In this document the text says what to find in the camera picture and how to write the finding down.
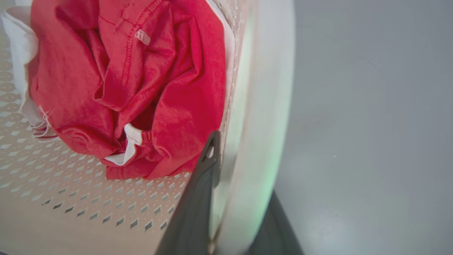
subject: red velvet fabric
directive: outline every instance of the red velvet fabric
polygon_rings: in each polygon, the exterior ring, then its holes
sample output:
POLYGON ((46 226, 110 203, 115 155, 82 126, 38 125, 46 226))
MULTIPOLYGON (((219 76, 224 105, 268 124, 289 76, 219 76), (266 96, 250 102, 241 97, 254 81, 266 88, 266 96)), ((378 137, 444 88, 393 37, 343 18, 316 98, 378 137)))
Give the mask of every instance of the red velvet fabric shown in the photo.
POLYGON ((31 22, 30 93, 72 150, 124 152, 132 123, 143 144, 124 166, 102 160, 108 179, 193 170, 225 94, 223 27, 205 0, 34 0, 31 22))

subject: laundry basket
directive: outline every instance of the laundry basket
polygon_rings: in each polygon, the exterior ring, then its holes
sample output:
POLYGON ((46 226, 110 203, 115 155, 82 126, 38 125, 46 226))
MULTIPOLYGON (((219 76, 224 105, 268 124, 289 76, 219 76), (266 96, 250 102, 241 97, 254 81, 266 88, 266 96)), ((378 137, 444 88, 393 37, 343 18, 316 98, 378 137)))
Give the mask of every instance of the laundry basket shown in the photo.
MULTIPOLYGON (((233 29, 235 59, 220 129, 222 171, 213 192, 210 234, 223 253, 235 254, 258 231, 280 162, 294 68, 294 17, 290 0, 215 2, 233 29)), ((75 153, 60 140, 33 140, 17 112, 21 99, 9 47, 1 33, 0 252, 153 254, 191 174, 106 180, 105 167, 93 156, 75 153)))

